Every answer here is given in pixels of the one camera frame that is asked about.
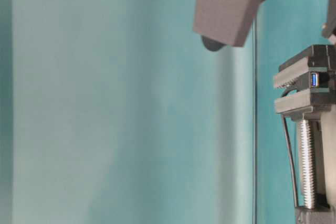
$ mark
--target black knob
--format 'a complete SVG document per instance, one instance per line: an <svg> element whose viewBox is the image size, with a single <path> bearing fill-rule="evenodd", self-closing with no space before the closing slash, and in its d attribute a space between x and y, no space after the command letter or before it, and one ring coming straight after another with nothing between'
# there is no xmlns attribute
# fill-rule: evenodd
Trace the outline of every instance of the black knob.
<svg viewBox="0 0 336 224"><path fill-rule="evenodd" d="M205 48L211 52L217 52L225 46L225 44L215 41L213 39L209 39L205 36L202 36L202 42Z"/></svg>

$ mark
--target metal threaded rod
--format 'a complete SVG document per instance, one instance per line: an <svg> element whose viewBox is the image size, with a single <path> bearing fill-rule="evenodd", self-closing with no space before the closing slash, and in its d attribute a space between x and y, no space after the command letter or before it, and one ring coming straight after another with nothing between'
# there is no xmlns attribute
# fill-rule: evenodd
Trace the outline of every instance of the metal threaded rod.
<svg viewBox="0 0 336 224"><path fill-rule="evenodd" d="M303 197L305 207L308 209L313 209L316 206L314 141L309 121L302 120L300 122L300 126L301 126Z"/></svg>

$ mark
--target vertical edge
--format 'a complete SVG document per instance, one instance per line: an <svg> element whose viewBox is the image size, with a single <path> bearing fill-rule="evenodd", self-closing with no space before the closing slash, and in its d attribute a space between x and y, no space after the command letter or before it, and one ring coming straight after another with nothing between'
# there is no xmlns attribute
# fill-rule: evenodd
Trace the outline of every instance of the vertical edge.
<svg viewBox="0 0 336 224"><path fill-rule="evenodd" d="M258 186L258 128L257 128L257 98L258 98L258 38L257 38L257 18L255 18L252 27L253 35L253 224L257 224L257 186Z"/></svg>
<svg viewBox="0 0 336 224"><path fill-rule="evenodd" d="M0 0L0 222L13 222L12 0Z"/></svg>

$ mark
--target usb port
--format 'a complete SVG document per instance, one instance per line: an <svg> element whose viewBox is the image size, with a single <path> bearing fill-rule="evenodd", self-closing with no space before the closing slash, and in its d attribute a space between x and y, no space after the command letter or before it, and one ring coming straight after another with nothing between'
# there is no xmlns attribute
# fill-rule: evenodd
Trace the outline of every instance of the usb port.
<svg viewBox="0 0 336 224"><path fill-rule="evenodd" d="M310 86L312 88L316 88L319 86L319 74L318 73L311 73L310 74Z"/></svg>

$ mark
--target teal wall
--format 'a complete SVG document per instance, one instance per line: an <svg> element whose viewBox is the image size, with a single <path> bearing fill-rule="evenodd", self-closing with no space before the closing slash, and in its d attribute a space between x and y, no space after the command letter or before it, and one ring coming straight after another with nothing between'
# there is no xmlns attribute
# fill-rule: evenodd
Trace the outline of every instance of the teal wall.
<svg viewBox="0 0 336 224"><path fill-rule="evenodd" d="M294 223L290 169L281 119L274 112L272 77L278 66L321 37L328 0L267 0L258 14L258 223ZM295 125L289 124L297 149Z"/></svg>
<svg viewBox="0 0 336 224"><path fill-rule="evenodd" d="M252 38L194 3L1 0L1 223L251 222Z"/></svg>

